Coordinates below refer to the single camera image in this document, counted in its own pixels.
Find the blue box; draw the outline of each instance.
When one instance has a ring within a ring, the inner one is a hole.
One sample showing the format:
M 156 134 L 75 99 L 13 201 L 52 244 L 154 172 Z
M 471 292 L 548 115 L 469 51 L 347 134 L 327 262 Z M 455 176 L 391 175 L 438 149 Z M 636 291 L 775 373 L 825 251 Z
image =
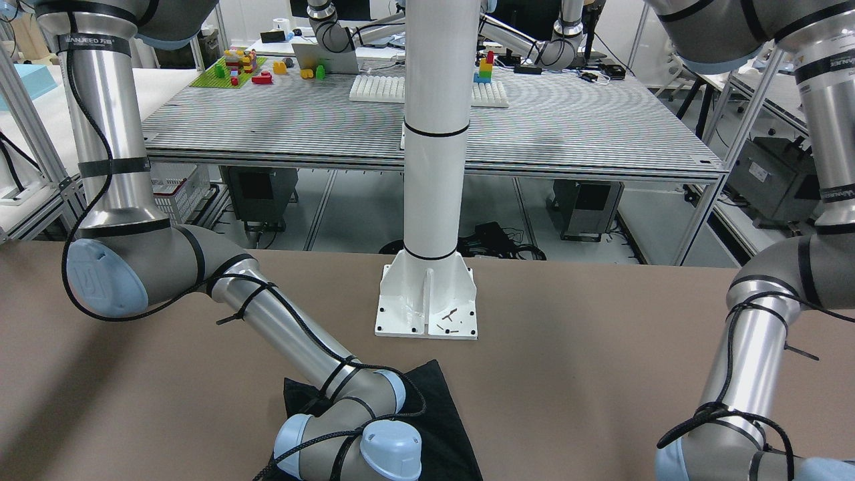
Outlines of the blue box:
M 30 99 L 39 98 L 56 87 L 56 82 L 46 65 L 16 63 L 15 70 L 18 71 L 21 80 L 24 80 L 24 87 L 27 88 Z M 2 95 L 0 95 L 0 110 L 9 110 L 6 99 Z

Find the floor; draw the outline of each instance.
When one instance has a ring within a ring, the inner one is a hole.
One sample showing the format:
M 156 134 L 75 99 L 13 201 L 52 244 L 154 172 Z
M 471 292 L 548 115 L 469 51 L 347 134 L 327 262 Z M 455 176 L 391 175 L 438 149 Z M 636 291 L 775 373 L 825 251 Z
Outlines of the floor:
M 663 104 L 674 112 L 681 95 Z M 739 104 L 732 102 L 719 122 L 711 149 L 720 157 L 727 153 L 738 127 Z M 684 122 L 694 129 L 700 110 L 700 96 Z M 783 122 L 761 114 L 753 135 L 795 137 Z M 385 244 L 401 239 L 404 232 L 404 182 L 400 174 L 363 171 L 301 169 L 297 192 L 299 201 L 286 208 L 284 232 L 247 234 L 244 225 L 227 206 L 214 229 L 248 248 L 307 250 L 323 252 L 378 252 Z M 212 178 L 218 174 L 212 169 Z M 677 184 L 633 182 L 626 184 L 620 204 L 622 220 L 639 244 L 650 264 L 669 264 L 693 208 L 683 200 L 683 186 Z M 637 264 L 637 252 L 629 245 L 625 232 L 605 235 L 600 242 L 561 240 L 555 214 L 547 208 L 551 200 L 551 181 L 508 176 L 467 175 L 463 185 L 460 235 L 471 235 L 475 225 L 498 222 L 515 241 L 539 247 L 549 260 L 612 264 Z M 753 229 L 743 216 L 746 229 Z M 620 231 L 617 224 L 613 229 Z M 782 237 L 776 232 L 758 231 L 760 243 Z M 739 263 L 712 233 L 705 229 L 692 250 L 688 264 L 710 267 L 735 267 Z

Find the gray equipment box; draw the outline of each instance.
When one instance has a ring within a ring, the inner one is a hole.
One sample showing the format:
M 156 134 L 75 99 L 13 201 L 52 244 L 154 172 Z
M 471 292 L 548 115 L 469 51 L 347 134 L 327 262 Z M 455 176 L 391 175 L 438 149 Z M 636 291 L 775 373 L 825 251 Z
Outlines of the gray equipment box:
M 221 166 L 232 195 L 234 215 L 244 223 L 282 224 L 297 187 L 297 170 L 274 167 Z
M 813 157 L 787 139 L 746 142 L 728 185 L 759 214 L 754 216 L 757 227 L 805 221 L 820 199 Z
M 600 242 L 615 220 L 623 184 L 558 179 L 552 183 L 552 192 L 551 208 L 561 214 L 561 239 Z

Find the black cloth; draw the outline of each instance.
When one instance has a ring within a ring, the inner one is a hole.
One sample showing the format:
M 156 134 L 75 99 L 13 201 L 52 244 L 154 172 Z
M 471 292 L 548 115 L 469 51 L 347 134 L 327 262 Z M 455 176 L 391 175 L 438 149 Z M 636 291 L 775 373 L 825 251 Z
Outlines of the black cloth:
M 466 436 L 466 430 L 457 414 L 454 400 L 448 391 L 445 377 L 436 359 L 416 367 L 407 377 L 424 394 L 427 411 L 417 418 L 403 419 L 422 435 L 422 475 L 420 481 L 482 481 L 478 461 Z M 331 403 L 319 399 L 313 386 L 285 379 L 285 407 L 288 416 L 307 413 L 324 414 Z M 418 411 L 418 395 L 407 386 L 407 401 L 402 413 Z M 266 481 L 293 481 L 293 476 L 278 467 L 265 478 Z

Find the white pillar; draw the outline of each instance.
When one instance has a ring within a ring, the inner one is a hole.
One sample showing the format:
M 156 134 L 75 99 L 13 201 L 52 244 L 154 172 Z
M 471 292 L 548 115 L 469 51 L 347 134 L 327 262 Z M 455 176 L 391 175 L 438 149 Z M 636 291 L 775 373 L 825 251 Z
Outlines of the white pillar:
M 407 2 L 404 245 L 384 269 L 375 334 L 476 339 L 456 252 L 479 0 Z

